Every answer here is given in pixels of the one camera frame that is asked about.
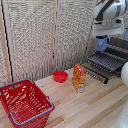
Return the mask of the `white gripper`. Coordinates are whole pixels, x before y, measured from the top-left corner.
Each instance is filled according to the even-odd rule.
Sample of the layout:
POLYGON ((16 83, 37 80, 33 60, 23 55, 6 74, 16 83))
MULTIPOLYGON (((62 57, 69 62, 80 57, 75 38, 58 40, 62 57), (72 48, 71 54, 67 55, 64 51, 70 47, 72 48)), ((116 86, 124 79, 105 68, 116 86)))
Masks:
POLYGON ((105 27, 102 24, 93 24, 91 29, 93 36, 117 35, 124 32, 124 25, 117 23, 110 27, 105 27))

